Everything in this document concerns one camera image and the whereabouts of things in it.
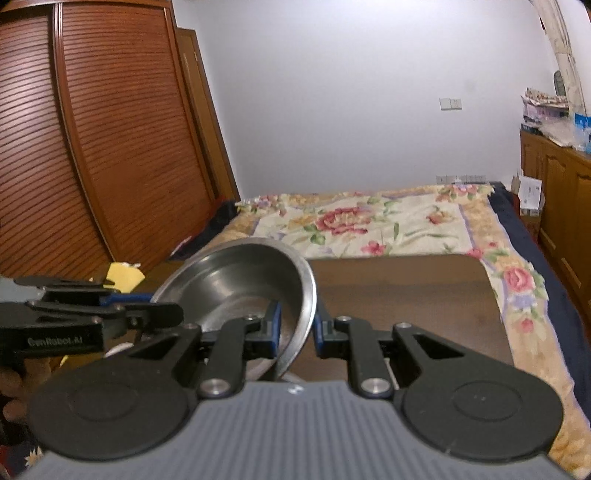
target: metal bowl rim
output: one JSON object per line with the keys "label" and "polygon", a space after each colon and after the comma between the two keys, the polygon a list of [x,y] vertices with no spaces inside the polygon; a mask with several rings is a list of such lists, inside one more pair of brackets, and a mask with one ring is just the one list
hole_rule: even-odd
{"label": "metal bowl rim", "polygon": [[152,302],[162,300],[162,297],[165,296],[166,290],[169,288],[169,286],[171,286],[175,280],[183,272],[185,272],[185,270],[188,270],[210,255],[227,248],[239,247],[241,245],[262,245],[279,250],[280,253],[285,255],[291,261],[291,263],[295,266],[298,275],[300,276],[302,285],[302,305],[300,309],[300,316],[289,343],[276,360],[262,361],[255,367],[254,371],[251,371],[250,375],[248,375],[249,380],[255,380],[263,376],[267,371],[274,367],[273,378],[277,379],[287,371],[287,369],[302,350],[316,315],[317,293],[314,274],[310,264],[295,248],[271,238],[249,237],[225,242],[205,251],[197,252],[185,260],[183,266],[175,271],[170,277],[168,277],[168,279],[166,279],[160,288],[156,290],[152,296]]}

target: ribbed gray plastic surface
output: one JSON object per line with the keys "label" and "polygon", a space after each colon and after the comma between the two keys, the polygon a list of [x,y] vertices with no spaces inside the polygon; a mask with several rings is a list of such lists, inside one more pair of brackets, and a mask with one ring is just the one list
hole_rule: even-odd
{"label": "ribbed gray plastic surface", "polygon": [[49,453],[23,479],[566,480],[544,456],[510,465],[458,460],[417,440],[386,401],[343,381],[247,383],[201,404],[176,437],[136,457],[87,463]]}

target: navy blue blanket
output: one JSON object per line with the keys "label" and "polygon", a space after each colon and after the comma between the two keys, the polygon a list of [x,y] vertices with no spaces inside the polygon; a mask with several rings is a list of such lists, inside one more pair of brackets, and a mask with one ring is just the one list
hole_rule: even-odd
{"label": "navy blue blanket", "polygon": [[548,317],[554,326],[566,367],[574,380],[574,396],[588,419],[591,419],[591,349],[585,337],[583,322],[569,299],[564,286],[534,243],[525,225],[515,213],[512,196],[504,187],[495,186],[489,201],[511,244],[530,261],[545,279],[548,292]]}

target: wooden door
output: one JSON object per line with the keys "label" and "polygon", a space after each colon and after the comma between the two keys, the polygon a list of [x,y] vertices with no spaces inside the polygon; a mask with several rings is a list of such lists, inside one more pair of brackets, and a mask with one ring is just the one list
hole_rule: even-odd
{"label": "wooden door", "polygon": [[64,136],[51,13],[0,20],[0,274],[89,278],[111,257]]}
{"label": "wooden door", "polygon": [[170,10],[61,7],[64,90],[82,182],[115,258],[149,270],[204,226],[214,197]]}
{"label": "wooden door", "polygon": [[548,142],[541,151],[541,164],[545,172],[543,190],[546,204],[542,213],[540,239],[553,255],[562,258],[565,195],[569,188],[566,153]]}
{"label": "wooden door", "polygon": [[540,141],[535,135],[521,132],[521,169],[523,175],[540,179]]}
{"label": "wooden door", "polygon": [[572,159],[568,175],[571,181],[568,196],[565,192],[566,236],[561,261],[577,294],[584,296],[591,287],[591,166]]}
{"label": "wooden door", "polygon": [[217,194],[239,200],[232,167],[224,146],[213,100],[209,91],[203,60],[194,30],[177,28],[178,52],[183,64],[184,78],[207,164],[215,180]]}

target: human hand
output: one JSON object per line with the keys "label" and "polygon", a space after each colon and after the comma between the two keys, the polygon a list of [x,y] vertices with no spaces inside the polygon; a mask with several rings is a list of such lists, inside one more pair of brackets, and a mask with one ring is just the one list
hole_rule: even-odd
{"label": "human hand", "polygon": [[10,368],[0,367],[0,393],[13,399],[2,409],[6,420],[25,422],[29,398],[51,376],[49,361],[49,358],[25,358],[24,378]]}

